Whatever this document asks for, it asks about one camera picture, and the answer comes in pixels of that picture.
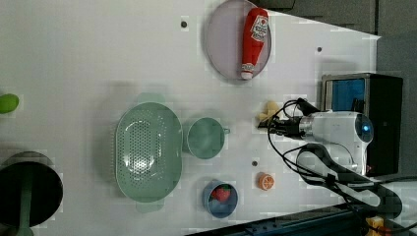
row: white plate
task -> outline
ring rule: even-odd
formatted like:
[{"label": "white plate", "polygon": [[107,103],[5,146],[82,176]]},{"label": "white plate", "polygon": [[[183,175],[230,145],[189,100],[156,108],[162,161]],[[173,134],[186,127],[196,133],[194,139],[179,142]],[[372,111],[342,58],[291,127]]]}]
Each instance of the white plate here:
[{"label": "white plate", "polygon": [[[242,38],[245,20],[256,6],[248,1],[229,0],[215,9],[208,22],[206,47],[213,67],[227,79],[241,80]],[[265,41],[254,77],[265,67],[271,47],[270,30]]]}]

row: screw hole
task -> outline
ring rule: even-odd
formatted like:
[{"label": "screw hole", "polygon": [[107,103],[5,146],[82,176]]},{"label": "screw hole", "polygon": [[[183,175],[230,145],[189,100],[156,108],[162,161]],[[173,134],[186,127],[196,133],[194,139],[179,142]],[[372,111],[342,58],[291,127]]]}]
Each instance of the screw hole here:
[{"label": "screw hole", "polygon": [[182,28],[186,28],[186,27],[187,27],[187,25],[188,25],[188,24],[187,24],[186,22],[184,22],[184,21],[182,21],[182,22],[181,22],[181,27],[182,27]]}]

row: green colander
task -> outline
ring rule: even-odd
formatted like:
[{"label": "green colander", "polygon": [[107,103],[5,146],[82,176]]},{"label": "green colander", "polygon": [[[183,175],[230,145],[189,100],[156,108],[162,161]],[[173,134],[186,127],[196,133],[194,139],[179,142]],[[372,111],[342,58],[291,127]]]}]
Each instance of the green colander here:
[{"label": "green colander", "polygon": [[144,102],[126,112],[116,131],[115,171],[121,191],[141,212],[163,207],[181,177],[182,127],[159,102]]}]

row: white bottle cap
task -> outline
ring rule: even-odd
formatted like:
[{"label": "white bottle cap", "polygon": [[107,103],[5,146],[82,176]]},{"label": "white bottle cap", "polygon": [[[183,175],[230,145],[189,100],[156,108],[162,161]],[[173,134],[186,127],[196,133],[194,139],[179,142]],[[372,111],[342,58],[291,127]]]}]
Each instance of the white bottle cap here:
[{"label": "white bottle cap", "polygon": [[242,72],[242,79],[243,80],[251,80],[254,74],[250,72]]}]

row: black cable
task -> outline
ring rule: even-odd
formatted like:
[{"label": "black cable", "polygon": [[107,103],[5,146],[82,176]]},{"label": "black cable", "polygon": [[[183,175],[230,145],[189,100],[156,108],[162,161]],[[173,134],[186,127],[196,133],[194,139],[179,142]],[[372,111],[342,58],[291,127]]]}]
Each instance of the black cable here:
[{"label": "black cable", "polygon": [[392,179],[387,179],[387,180],[378,180],[376,179],[378,182],[378,184],[388,184],[388,183],[392,183],[392,182],[408,182],[408,181],[417,181],[417,176],[402,176],[402,177],[396,177],[396,178],[392,178]]},{"label": "black cable", "polygon": [[[269,140],[269,143],[270,143],[270,145],[272,146],[272,148],[275,150],[275,152],[276,153],[278,153],[278,155],[279,156],[281,156],[281,158],[282,158],[282,160],[284,161],[284,163],[288,166],[288,168],[290,168],[292,171],[294,171],[295,173],[297,173],[297,174],[299,174],[299,175],[302,175],[302,176],[309,176],[309,177],[317,177],[317,178],[322,178],[322,179],[324,179],[324,180],[326,180],[326,177],[324,177],[324,176],[322,176],[322,175],[319,175],[318,173],[316,173],[316,172],[313,172],[313,171],[311,171],[311,170],[309,170],[309,169],[307,169],[307,168],[305,168],[305,167],[303,167],[303,166],[300,166],[300,165],[298,165],[297,163],[294,163],[293,161],[291,161],[290,159],[288,159],[288,158],[286,158],[276,147],[275,147],[275,145],[273,144],[273,142],[272,142],[272,140],[271,140],[271,138],[270,138],[270,128],[271,128],[271,124],[272,124],[272,122],[273,122],[273,120],[274,119],[276,119],[277,118],[277,114],[280,112],[280,111],[282,111],[282,110],[285,110],[285,108],[287,108],[288,106],[290,106],[290,105],[293,105],[293,104],[297,104],[298,103],[298,101],[297,100],[288,100],[288,101],[286,101],[285,103],[284,103],[284,105],[282,106],[282,108],[281,109],[279,109],[275,114],[273,114],[273,116],[271,117],[271,121],[269,122],[269,124],[268,124],[268,140]],[[302,172],[300,172],[299,170],[297,170],[297,169],[294,169],[292,166],[290,166],[290,164],[292,164],[293,166],[296,166],[298,169],[302,169],[302,170],[304,170],[304,171],[306,171],[307,173],[302,173]]]},{"label": "black cable", "polygon": [[[334,186],[334,188],[338,189],[340,192],[343,192],[340,189],[340,187],[338,187],[336,184],[334,184],[333,186]],[[361,222],[367,228],[372,229],[375,232],[380,233],[382,235],[403,233],[403,232],[408,231],[408,230],[417,226],[417,222],[415,222],[415,223],[413,223],[413,224],[411,224],[411,225],[409,225],[405,228],[394,229],[394,230],[391,230],[391,231],[386,231],[386,230],[380,229],[380,227],[375,228],[375,227],[369,225],[364,217],[361,217],[359,215],[359,213],[356,211],[356,209],[352,206],[351,202],[349,202],[345,196],[343,196],[343,195],[341,195],[341,196],[343,197],[344,201],[346,202],[347,208],[349,208],[349,210],[352,211],[352,213],[360,220],[359,222]]]},{"label": "black cable", "polygon": [[[281,109],[279,109],[275,114],[273,114],[273,116],[271,117],[271,120],[270,120],[270,122],[268,123],[268,141],[269,141],[269,143],[270,143],[270,145],[272,146],[272,148],[276,151],[276,153],[278,153],[278,155],[279,156],[281,156],[281,158],[282,158],[282,160],[284,161],[284,163],[288,166],[288,168],[290,168],[292,171],[294,171],[295,173],[298,173],[299,175],[301,175],[301,176],[309,176],[309,177],[317,177],[317,178],[322,178],[323,180],[326,180],[327,179],[327,177],[325,177],[325,176],[322,176],[322,175],[320,175],[320,174],[318,174],[318,173],[316,173],[316,172],[313,172],[313,171],[311,171],[311,170],[309,170],[309,169],[307,169],[307,168],[304,168],[303,166],[300,166],[300,165],[298,165],[297,163],[294,163],[293,161],[291,161],[290,159],[288,159],[287,157],[285,157],[288,153],[290,153],[291,151],[294,151],[294,150],[297,150],[297,149],[301,149],[301,148],[303,148],[304,146],[301,146],[301,147],[297,147],[297,148],[294,148],[294,149],[290,149],[290,150],[288,150],[288,151],[286,151],[285,153],[281,153],[276,147],[275,147],[275,145],[273,144],[273,142],[272,142],[272,140],[271,140],[271,138],[270,138],[270,128],[271,128],[271,124],[273,123],[273,120],[274,119],[276,119],[277,118],[277,114],[280,112],[280,111],[283,111],[284,112],[284,114],[288,117],[288,118],[291,118],[287,113],[286,113],[286,111],[285,111],[285,108],[287,108],[288,106],[290,106],[290,105],[297,105],[297,100],[288,100],[287,102],[285,102],[284,103],[284,105],[283,105],[283,107],[281,108]],[[302,169],[302,170],[304,170],[304,171],[306,171],[307,173],[302,173],[302,172],[300,172],[299,171],[299,169]],[[376,184],[386,184],[386,183],[391,183],[391,182],[398,182],[398,181],[408,181],[408,180],[417,180],[417,176],[404,176],[404,177],[398,177],[398,178],[392,178],[392,179],[388,179],[388,180],[384,180],[384,181],[380,181],[380,182],[374,182],[374,183],[376,183]],[[337,186],[337,184],[336,183],[338,183],[338,181],[334,181],[334,183],[333,183],[333,186],[334,186],[334,188],[336,188],[338,191],[340,191],[340,192],[343,192],[338,186]],[[347,206],[347,208],[349,208],[352,212],[353,212],[353,214],[359,219],[359,222],[361,223],[361,224],[363,224],[363,226],[365,226],[365,227],[363,227],[363,229],[367,229],[367,228],[369,228],[369,229],[372,229],[372,230],[374,230],[374,231],[376,231],[376,232],[378,232],[378,233],[380,233],[380,234],[382,234],[382,235],[386,235],[386,234],[397,234],[397,233],[402,233],[402,232],[405,232],[405,231],[408,231],[408,230],[410,230],[410,229],[412,229],[412,228],[414,228],[414,227],[416,227],[417,226],[417,222],[415,222],[415,223],[413,223],[413,224],[411,224],[411,225],[409,225],[408,227],[405,227],[405,228],[402,228],[402,229],[395,229],[395,230],[391,230],[391,231],[385,231],[385,230],[383,230],[383,229],[380,229],[380,227],[377,227],[377,228],[375,228],[375,227],[373,227],[373,226],[371,226],[371,225],[369,225],[368,224],[368,222],[366,221],[366,219],[364,218],[364,217],[362,217],[361,215],[359,215],[359,213],[357,212],[357,210],[351,205],[351,202],[349,202],[348,200],[347,200],[347,198],[344,196],[344,195],[341,195],[342,197],[343,197],[343,199],[345,200],[345,202],[346,202],[346,206]]]}]

